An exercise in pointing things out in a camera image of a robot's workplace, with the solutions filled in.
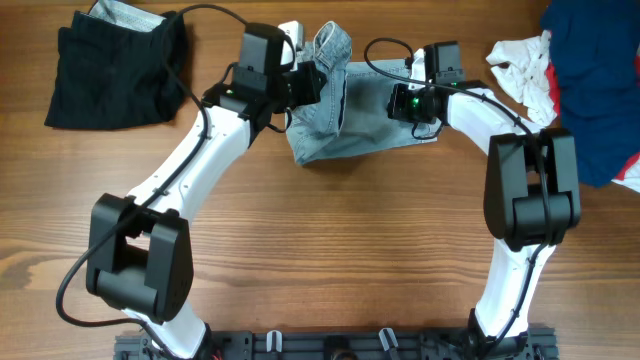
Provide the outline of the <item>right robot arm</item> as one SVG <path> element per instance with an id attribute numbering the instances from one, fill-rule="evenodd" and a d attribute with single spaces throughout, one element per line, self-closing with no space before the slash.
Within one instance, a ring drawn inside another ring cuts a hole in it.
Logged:
<path id="1" fill-rule="evenodd" d="M 465 351 L 474 359 L 516 355 L 530 337 L 528 311 L 542 270 L 581 217 L 574 138 L 536 127 L 484 83 L 467 80 L 455 41 L 411 50 L 406 66 L 389 117 L 456 129 L 488 156 L 483 211 L 494 247 Z"/>

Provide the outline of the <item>light blue denim shorts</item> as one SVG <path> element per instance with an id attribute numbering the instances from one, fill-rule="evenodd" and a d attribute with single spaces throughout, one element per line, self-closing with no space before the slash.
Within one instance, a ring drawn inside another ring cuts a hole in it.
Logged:
<path id="1" fill-rule="evenodd" d="M 437 140 L 437 123 L 414 127 L 388 117 L 396 81 L 353 62 L 352 39 L 336 22 L 325 23 L 296 57 L 314 62 L 327 77 L 320 102 L 292 111 L 286 135 L 297 164 Z"/>

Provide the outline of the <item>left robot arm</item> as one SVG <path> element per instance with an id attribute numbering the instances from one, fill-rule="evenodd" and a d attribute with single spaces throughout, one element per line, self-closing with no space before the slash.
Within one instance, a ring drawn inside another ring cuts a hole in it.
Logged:
<path id="1" fill-rule="evenodd" d="M 327 82 L 297 59 L 304 27 L 249 23 L 231 81 L 199 100 L 193 127 L 165 162 L 127 196 L 104 194 L 92 209 L 86 288 L 139 324 L 145 352 L 214 359 L 209 326 L 188 301 L 194 279 L 190 224 L 224 172 L 274 114 L 316 104 Z"/>

